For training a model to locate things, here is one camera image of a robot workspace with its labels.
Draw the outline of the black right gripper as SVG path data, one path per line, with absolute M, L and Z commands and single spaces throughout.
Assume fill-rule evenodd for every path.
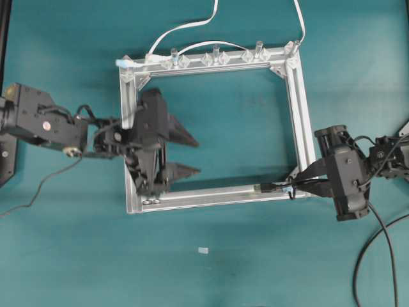
M 360 187 L 368 179 L 366 158 L 346 126 L 327 127 L 315 131 L 314 135 L 321 158 L 305 170 L 291 173 L 287 181 L 297 182 L 295 187 L 301 191 L 333 198 L 338 221 L 360 219 L 368 215 L 369 190 Z M 327 175 L 328 180 L 308 180 L 323 175 Z

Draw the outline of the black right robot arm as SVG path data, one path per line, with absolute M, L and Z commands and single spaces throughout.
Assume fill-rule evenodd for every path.
M 408 135 L 376 138 L 366 156 L 345 125 L 317 130 L 321 158 L 290 181 L 294 190 L 332 198 L 338 221 L 369 213 L 372 179 L 408 177 Z

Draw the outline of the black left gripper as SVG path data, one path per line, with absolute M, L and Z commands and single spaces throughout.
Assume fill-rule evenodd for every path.
M 139 195 L 160 195 L 167 182 L 197 175 L 200 169 L 179 163 L 166 164 L 166 140 L 198 147 L 197 140 L 171 114 L 160 90 L 146 90 L 139 100 L 141 110 L 134 115 L 131 129 L 126 131 L 125 165 Z M 162 172 L 166 169 L 166 179 Z

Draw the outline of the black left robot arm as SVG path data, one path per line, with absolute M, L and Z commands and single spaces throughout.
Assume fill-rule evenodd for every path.
M 46 146 L 69 157 L 113 159 L 122 157 L 142 196 L 158 196 L 177 180 L 191 177 L 199 169 L 167 161 L 167 144 L 197 147 L 199 143 L 169 113 L 158 88 L 146 90 L 137 108 L 124 118 L 97 118 L 82 105 L 87 117 L 71 114 L 54 103 L 45 92 L 15 83 L 1 97 L 1 133 L 35 146 Z

